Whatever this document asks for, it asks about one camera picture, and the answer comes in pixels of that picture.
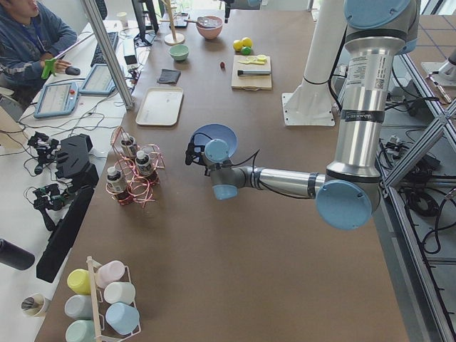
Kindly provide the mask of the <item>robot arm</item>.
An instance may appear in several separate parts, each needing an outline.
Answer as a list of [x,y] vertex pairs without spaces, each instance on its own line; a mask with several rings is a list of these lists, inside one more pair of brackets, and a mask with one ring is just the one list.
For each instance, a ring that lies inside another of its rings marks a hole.
[[331,77],[341,50],[349,52],[336,153],[324,173],[235,165],[237,136],[220,124],[193,133],[186,164],[205,168],[219,200],[235,197],[243,187],[270,190],[315,200],[321,218],[332,227],[363,226],[380,202],[375,156],[393,60],[415,48],[419,11],[419,1],[322,3],[302,83],[284,95],[282,105],[289,125],[327,123],[332,117]]

